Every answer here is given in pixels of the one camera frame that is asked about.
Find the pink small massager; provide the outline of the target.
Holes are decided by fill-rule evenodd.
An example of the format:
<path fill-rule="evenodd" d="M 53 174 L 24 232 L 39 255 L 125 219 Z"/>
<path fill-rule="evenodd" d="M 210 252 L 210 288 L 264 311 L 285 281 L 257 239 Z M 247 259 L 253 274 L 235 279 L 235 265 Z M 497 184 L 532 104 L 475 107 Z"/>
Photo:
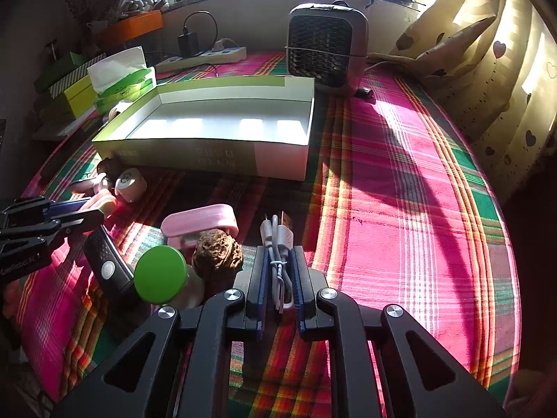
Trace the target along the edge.
<path fill-rule="evenodd" d="M 70 184 L 69 191 L 73 194 L 84 194 L 88 197 L 81 210 L 100 210 L 108 219 L 117 208 L 117 199 L 110 191 L 112 182 L 106 173 L 87 177 Z"/>

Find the brown wrinkled walnut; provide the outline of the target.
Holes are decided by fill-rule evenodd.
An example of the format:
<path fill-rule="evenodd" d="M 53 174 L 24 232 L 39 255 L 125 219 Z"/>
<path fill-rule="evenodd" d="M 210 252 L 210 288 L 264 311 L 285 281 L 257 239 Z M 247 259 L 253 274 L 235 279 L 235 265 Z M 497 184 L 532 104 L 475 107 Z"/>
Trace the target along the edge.
<path fill-rule="evenodd" d="M 242 270 L 244 254 L 235 238 L 222 229 L 211 229 L 201 232 L 192 263 L 204 281 L 231 283 Z"/>

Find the black textured flashlight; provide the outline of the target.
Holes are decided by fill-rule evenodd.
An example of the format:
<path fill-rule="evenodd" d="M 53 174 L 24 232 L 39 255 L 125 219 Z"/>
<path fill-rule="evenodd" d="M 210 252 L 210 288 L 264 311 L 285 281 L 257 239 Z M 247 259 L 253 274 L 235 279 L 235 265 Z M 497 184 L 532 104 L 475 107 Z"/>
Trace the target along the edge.
<path fill-rule="evenodd" d="M 83 252 L 103 293 L 117 297 L 130 288 L 133 270 L 123 259 L 103 225 L 87 236 Z"/>

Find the white round pink device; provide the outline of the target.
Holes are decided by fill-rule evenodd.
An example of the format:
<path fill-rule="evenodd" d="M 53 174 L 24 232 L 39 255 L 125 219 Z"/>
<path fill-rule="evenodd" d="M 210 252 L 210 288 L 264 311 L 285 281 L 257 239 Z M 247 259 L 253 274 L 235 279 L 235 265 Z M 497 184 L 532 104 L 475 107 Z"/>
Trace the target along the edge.
<path fill-rule="evenodd" d="M 147 183 L 137 168 L 128 168 L 116 180 L 115 193 L 128 203 L 138 201 L 146 192 Z"/>

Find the pink plastic case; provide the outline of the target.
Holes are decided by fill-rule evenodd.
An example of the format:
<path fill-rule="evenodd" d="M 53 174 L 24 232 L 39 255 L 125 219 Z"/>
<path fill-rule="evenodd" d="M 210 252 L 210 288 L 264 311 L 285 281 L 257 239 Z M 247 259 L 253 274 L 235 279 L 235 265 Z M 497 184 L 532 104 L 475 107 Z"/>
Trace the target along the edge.
<path fill-rule="evenodd" d="M 160 225 L 167 244 L 178 250 L 195 248 L 201 233 L 211 229 L 221 229 L 233 238 L 238 235 L 232 206 L 215 204 L 183 210 L 168 215 Z"/>

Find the green cap white button lamp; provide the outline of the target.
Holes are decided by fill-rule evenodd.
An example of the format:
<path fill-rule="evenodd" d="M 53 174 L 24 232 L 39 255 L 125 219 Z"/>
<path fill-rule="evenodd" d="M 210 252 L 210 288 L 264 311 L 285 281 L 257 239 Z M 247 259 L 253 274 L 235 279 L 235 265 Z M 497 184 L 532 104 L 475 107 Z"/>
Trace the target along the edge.
<path fill-rule="evenodd" d="M 144 301 L 178 310 L 200 306 L 205 294 L 204 281 L 182 253 L 168 245 L 152 247 L 141 255 L 134 270 L 134 286 Z"/>

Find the yellow green box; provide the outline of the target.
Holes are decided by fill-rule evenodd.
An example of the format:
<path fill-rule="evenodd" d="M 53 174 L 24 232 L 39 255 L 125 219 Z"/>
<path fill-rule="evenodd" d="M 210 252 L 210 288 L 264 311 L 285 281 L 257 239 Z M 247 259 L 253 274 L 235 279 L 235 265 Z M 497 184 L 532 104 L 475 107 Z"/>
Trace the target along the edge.
<path fill-rule="evenodd" d="M 44 108 L 40 118 L 44 124 L 70 123 L 94 106 L 96 92 L 90 77 L 78 80 L 52 99 Z"/>

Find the striped green white box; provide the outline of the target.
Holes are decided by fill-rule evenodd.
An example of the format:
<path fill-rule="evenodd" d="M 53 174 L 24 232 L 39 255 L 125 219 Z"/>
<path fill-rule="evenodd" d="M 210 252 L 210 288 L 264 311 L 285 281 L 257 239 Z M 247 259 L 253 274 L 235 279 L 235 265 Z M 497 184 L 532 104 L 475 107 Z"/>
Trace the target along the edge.
<path fill-rule="evenodd" d="M 58 80 L 49 88 L 49 93 L 51 97 L 56 98 L 60 93 L 64 92 L 72 85 L 77 83 L 78 80 L 81 80 L 83 77 L 86 76 L 86 74 L 88 73 L 87 69 L 89 67 L 91 67 L 93 64 L 96 64 L 99 61 L 102 61 L 106 56 L 107 55 L 105 53 L 102 53 L 97 57 L 94 57 L 93 59 L 87 61 L 86 63 L 78 66 L 77 69 L 74 69 L 74 71 L 68 73 L 65 77 Z"/>

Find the plaid bed sheet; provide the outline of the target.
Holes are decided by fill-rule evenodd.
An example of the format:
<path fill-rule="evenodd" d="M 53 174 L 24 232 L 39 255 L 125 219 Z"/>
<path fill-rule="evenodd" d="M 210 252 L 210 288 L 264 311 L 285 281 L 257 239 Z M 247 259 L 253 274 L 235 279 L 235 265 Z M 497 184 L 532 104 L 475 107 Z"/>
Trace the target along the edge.
<path fill-rule="evenodd" d="M 520 294 L 500 206 L 479 162 L 438 104 L 386 66 L 366 77 L 375 101 L 315 95 L 304 182 L 143 170 L 139 203 L 123 202 L 108 227 L 134 265 L 164 245 L 169 214 L 209 204 L 234 208 L 244 269 L 264 215 L 284 211 L 296 245 L 329 285 L 358 303 L 398 303 L 501 403 L 520 353 Z M 41 387 L 69 393 L 118 345 L 107 301 L 82 242 L 64 242 L 53 264 L 13 288 L 7 313 Z M 230 417 L 329 417 L 328 351 L 302 342 L 284 316 L 270 355 L 248 371 L 235 343 Z"/>

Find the green tissue pack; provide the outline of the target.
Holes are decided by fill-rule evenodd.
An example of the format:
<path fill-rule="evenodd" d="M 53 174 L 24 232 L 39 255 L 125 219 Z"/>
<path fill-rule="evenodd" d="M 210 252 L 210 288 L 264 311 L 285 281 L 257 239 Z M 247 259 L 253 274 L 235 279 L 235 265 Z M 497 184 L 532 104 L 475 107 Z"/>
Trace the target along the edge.
<path fill-rule="evenodd" d="M 141 46 L 105 57 L 87 72 L 99 114 L 108 113 L 120 102 L 132 104 L 157 86 L 155 69 L 147 66 Z"/>

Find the green white cardboard tray box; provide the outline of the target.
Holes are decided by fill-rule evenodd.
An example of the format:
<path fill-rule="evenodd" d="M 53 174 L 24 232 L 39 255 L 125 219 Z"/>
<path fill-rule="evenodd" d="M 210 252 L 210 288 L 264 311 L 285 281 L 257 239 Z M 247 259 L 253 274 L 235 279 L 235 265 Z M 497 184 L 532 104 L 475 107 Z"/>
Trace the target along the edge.
<path fill-rule="evenodd" d="M 302 181 L 315 86 L 309 77 L 213 77 L 155 87 L 94 138 L 132 166 Z"/>

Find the white power strip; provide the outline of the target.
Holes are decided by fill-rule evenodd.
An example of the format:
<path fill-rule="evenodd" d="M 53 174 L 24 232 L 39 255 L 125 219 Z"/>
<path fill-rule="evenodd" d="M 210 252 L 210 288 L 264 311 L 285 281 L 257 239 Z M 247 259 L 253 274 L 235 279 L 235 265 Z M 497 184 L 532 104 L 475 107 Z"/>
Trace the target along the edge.
<path fill-rule="evenodd" d="M 245 47 L 231 47 L 220 51 L 208 51 L 198 57 L 169 57 L 157 65 L 155 70 L 157 73 L 169 73 L 178 70 L 194 68 L 202 64 L 220 65 L 237 63 L 246 59 L 248 51 Z"/>

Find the orange box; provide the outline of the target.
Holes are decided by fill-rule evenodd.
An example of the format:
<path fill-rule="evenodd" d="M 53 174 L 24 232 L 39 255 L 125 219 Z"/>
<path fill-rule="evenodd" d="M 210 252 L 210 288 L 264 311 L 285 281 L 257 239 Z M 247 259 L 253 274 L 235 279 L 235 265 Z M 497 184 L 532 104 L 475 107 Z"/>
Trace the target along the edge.
<path fill-rule="evenodd" d="M 123 19 L 93 35 L 99 48 L 110 50 L 118 45 L 163 28 L 162 12 L 151 10 Z"/>

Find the silver black mesh fan heater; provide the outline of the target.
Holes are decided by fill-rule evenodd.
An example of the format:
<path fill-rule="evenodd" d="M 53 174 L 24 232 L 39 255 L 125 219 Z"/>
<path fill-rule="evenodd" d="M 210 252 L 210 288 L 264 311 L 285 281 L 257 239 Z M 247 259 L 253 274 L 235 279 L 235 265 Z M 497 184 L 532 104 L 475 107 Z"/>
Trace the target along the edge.
<path fill-rule="evenodd" d="M 369 25 L 358 9 L 306 3 L 289 13 L 288 74 L 310 77 L 322 93 L 352 96 L 366 67 Z"/>

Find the cream heart pattern curtain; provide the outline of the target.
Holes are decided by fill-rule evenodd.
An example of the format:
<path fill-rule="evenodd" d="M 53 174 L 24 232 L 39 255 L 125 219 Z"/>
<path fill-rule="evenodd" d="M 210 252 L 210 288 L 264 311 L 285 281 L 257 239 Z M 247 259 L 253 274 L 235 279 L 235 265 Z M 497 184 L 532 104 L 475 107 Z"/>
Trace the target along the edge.
<path fill-rule="evenodd" d="M 465 0 L 455 20 L 485 16 L 452 114 L 505 202 L 556 153 L 556 41 L 531 0 Z"/>

